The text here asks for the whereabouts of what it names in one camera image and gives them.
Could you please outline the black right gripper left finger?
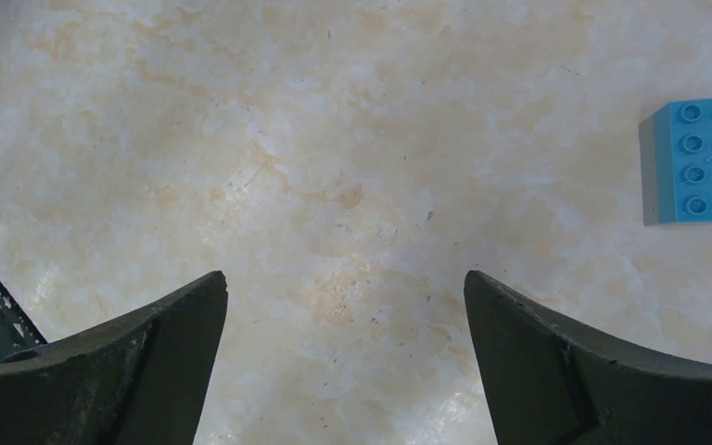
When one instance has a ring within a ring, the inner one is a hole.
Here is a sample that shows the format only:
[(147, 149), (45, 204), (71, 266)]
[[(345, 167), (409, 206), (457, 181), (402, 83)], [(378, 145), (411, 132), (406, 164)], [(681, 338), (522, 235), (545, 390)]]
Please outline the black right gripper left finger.
[(220, 271), (0, 361), (0, 444), (190, 444), (227, 313)]

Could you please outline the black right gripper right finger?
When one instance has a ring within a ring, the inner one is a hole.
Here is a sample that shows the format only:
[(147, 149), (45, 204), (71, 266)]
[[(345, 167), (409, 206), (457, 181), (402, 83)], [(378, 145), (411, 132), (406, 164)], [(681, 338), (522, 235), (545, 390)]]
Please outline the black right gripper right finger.
[(712, 364), (651, 350), (480, 271), (464, 302), (501, 444), (712, 444)]

